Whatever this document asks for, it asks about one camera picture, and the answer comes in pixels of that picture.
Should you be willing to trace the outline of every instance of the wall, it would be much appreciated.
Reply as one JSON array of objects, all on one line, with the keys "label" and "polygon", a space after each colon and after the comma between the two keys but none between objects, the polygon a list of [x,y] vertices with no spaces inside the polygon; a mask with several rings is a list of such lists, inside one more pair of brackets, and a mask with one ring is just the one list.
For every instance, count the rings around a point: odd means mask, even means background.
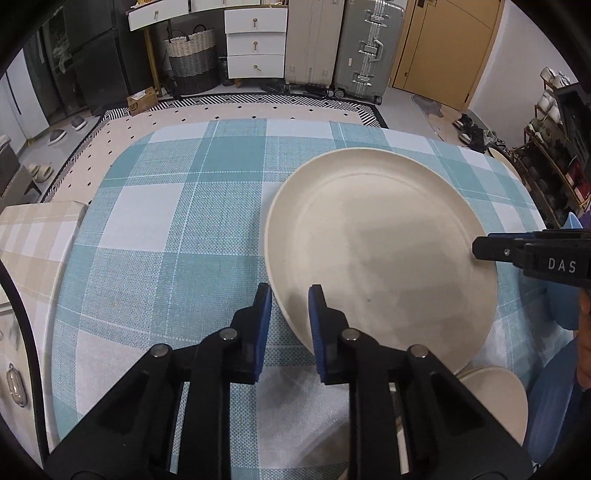
[{"label": "wall", "polygon": [[544,89],[540,71],[546,66],[576,82],[550,40],[513,2],[506,0],[499,32],[470,110],[509,147],[523,143],[523,128],[533,118],[534,105]]}]

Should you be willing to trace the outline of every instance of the table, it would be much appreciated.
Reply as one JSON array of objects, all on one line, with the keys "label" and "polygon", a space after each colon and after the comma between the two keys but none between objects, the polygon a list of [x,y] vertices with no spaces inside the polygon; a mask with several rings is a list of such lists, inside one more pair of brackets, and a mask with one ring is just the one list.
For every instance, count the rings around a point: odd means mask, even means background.
[{"label": "table", "polygon": [[[199,342],[251,303],[267,280],[262,235],[281,182],[345,147],[383,148],[427,166],[464,196],[487,232],[544,227],[501,162],[416,135],[270,119],[156,131],[107,173],[66,268],[51,363],[60,437],[152,344]],[[541,283],[499,264],[498,284],[495,321],[473,363],[508,367],[530,385],[571,335],[549,319]],[[264,365],[257,385],[232,386],[233,477],[337,478],[348,393],[320,385],[314,358],[276,304]]]}]

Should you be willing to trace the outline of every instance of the metal handle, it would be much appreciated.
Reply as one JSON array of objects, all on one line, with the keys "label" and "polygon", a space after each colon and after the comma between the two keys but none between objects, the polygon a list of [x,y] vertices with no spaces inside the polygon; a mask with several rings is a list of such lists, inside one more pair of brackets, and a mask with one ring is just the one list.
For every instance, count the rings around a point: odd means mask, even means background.
[{"label": "metal handle", "polygon": [[384,53],[384,44],[374,37],[374,43],[378,44],[378,51],[375,53],[375,58],[369,59],[369,61],[380,61]]},{"label": "metal handle", "polygon": [[14,403],[21,408],[25,407],[27,405],[27,394],[25,393],[25,387],[22,384],[21,374],[16,368],[14,368],[13,364],[10,364],[8,367],[6,381]]}]

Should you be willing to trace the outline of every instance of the beige suitcase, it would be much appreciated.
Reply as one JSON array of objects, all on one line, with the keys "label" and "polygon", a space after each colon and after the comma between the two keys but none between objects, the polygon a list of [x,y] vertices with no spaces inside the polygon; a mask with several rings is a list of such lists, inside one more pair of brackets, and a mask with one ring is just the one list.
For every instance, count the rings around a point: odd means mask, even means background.
[{"label": "beige suitcase", "polygon": [[292,0],[287,18],[285,82],[332,83],[346,0]]}]

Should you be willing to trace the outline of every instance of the drawer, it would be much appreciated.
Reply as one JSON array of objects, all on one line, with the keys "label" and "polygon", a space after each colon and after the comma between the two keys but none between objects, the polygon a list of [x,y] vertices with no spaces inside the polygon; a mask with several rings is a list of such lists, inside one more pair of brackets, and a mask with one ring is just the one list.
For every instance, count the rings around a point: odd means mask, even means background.
[{"label": "drawer", "polygon": [[224,18],[227,34],[287,31],[287,8],[230,9]]},{"label": "drawer", "polygon": [[283,78],[284,55],[237,55],[228,57],[231,79]]},{"label": "drawer", "polygon": [[128,14],[129,29],[137,30],[146,25],[180,17],[188,13],[189,2],[187,0],[159,0],[131,10]]},{"label": "drawer", "polygon": [[226,35],[228,55],[285,55],[285,34],[230,33]]},{"label": "drawer", "polygon": [[212,8],[223,8],[224,0],[191,0],[191,12],[203,12]]}]

